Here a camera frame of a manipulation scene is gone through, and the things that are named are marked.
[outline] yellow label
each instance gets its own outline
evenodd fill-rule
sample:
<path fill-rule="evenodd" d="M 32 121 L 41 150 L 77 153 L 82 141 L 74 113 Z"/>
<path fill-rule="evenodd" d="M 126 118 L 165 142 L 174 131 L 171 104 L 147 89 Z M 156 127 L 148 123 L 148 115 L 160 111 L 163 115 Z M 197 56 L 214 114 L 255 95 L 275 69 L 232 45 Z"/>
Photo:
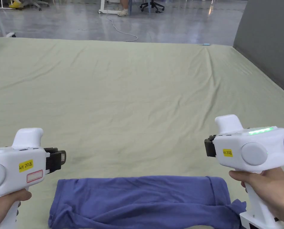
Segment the yellow label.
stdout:
<path fill-rule="evenodd" d="M 28 169 L 31 169 L 33 167 L 34 167 L 34 161 L 33 160 L 29 160 L 29 161 L 26 161 L 26 162 L 19 163 L 20 173 L 22 173 L 23 171 L 26 171 Z"/>
<path fill-rule="evenodd" d="M 232 155 L 232 150 L 230 149 L 223 149 L 223 155 L 226 156 L 226 157 L 233 157 Z"/>

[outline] hand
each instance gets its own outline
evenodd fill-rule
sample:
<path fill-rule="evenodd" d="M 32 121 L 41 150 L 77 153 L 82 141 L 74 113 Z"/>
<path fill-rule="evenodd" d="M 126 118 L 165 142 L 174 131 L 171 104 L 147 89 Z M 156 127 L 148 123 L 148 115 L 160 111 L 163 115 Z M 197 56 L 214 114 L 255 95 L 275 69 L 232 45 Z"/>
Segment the hand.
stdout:
<path fill-rule="evenodd" d="M 256 194 L 266 203 L 271 213 L 284 221 L 284 171 L 281 167 L 263 171 L 261 174 L 230 171 L 229 175 L 252 186 Z"/>
<path fill-rule="evenodd" d="M 31 193 L 22 189 L 11 194 L 0 197 L 0 223 L 3 221 L 7 212 L 16 201 L 25 201 L 31 198 Z"/>

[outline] gray concrete floor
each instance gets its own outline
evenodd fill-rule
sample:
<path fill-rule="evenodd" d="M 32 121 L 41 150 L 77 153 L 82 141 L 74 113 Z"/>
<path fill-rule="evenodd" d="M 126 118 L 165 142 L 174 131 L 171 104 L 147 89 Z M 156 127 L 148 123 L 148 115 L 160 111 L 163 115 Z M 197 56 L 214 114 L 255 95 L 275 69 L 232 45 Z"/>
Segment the gray concrete floor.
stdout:
<path fill-rule="evenodd" d="M 246 6 L 241 0 L 157 0 L 163 13 L 141 12 L 133 1 L 132 15 L 109 14 L 115 26 L 139 37 L 138 42 L 211 43 L 232 45 Z M 73 40 L 125 41 L 134 39 L 118 33 L 107 15 L 98 14 L 99 0 L 69 0 L 36 8 L 0 10 L 7 32 L 17 37 Z"/>

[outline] handheld gripper controller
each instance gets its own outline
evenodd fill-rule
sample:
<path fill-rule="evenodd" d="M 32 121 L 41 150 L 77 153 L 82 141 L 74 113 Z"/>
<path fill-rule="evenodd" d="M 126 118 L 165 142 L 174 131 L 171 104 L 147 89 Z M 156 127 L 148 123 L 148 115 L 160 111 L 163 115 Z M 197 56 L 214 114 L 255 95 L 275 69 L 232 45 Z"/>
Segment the handheld gripper controller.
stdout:
<path fill-rule="evenodd" d="M 261 172 L 284 166 L 284 128 L 276 126 L 244 129 L 235 115 L 215 119 L 219 134 L 205 139 L 207 156 L 239 171 Z M 282 229 L 284 222 L 275 218 L 247 183 L 251 212 L 240 214 L 247 229 Z"/>
<path fill-rule="evenodd" d="M 44 180 L 46 174 L 61 169 L 66 152 L 41 148 L 41 128 L 18 130 L 11 147 L 0 147 L 0 196 L 27 189 Z M 0 229 L 16 229 L 18 202 L 0 224 Z"/>

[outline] chair base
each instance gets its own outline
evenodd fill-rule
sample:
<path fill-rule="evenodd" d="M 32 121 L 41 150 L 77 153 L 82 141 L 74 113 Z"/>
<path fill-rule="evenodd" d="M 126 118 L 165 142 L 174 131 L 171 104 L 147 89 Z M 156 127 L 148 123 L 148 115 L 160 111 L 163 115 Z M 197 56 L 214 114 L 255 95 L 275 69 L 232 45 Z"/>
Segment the chair base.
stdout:
<path fill-rule="evenodd" d="M 141 11 L 143 12 L 144 8 L 146 8 L 146 7 L 148 7 L 148 2 L 142 3 L 140 5 Z M 151 1 L 151 8 L 155 8 L 156 9 L 156 13 L 162 13 L 164 11 L 164 6 L 154 2 L 153 0 Z"/>
<path fill-rule="evenodd" d="M 39 1 L 39 0 L 25 0 L 24 3 L 22 4 L 22 7 L 25 7 L 27 5 L 35 5 L 39 9 L 39 11 L 41 11 L 42 8 L 39 4 L 45 4 L 47 5 L 47 7 L 50 7 L 48 2 Z"/>

